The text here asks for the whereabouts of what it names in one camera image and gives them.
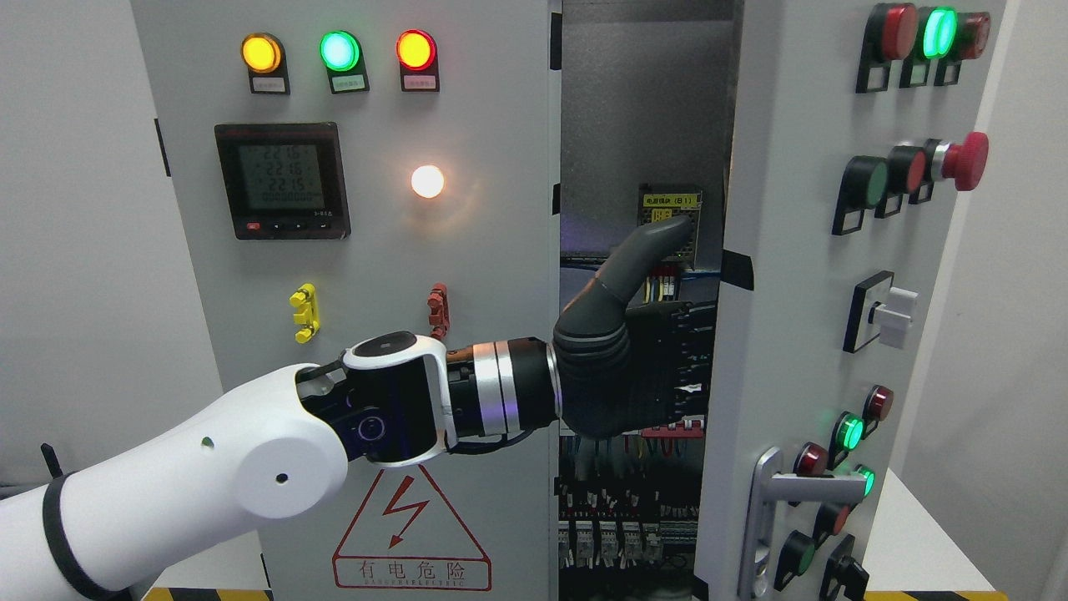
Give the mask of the dark grey robot hand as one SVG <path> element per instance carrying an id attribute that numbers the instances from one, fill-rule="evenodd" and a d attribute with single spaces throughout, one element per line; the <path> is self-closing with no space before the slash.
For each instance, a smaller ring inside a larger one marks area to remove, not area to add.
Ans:
<path id="1" fill-rule="evenodd" d="M 607 440 L 707 410 L 717 305 L 631 306 L 653 267 L 692 230 L 684 216 L 633 230 L 557 316 L 562 418 L 576 434 Z"/>

